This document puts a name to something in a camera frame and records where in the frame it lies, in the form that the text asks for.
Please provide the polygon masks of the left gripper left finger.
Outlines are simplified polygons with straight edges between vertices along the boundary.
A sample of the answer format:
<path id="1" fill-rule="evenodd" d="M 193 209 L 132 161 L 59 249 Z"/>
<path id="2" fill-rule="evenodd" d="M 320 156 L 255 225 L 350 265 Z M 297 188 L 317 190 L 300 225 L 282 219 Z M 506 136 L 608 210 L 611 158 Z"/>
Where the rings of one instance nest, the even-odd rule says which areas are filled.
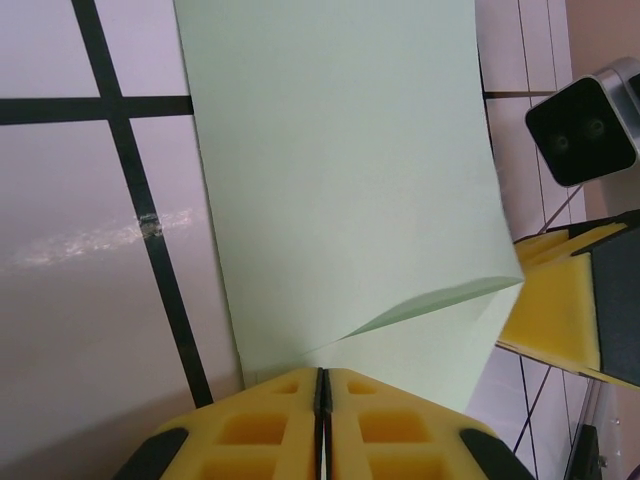
<path id="1" fill-rule="evenodd" d="M 321 368 L 303 368 L 161 425 L 116 479 L 319 479 Z"/>

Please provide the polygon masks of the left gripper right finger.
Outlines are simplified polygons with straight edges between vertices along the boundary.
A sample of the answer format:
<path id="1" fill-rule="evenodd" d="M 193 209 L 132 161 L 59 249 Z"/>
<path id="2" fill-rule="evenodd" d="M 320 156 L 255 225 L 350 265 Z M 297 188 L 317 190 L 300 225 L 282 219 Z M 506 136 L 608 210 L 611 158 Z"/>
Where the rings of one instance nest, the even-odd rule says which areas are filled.
<path id="1" fill-rule="evenodd" d="M 527 479 L 485 424 L 347 369 L 322 372 L 325 479 Z"/>

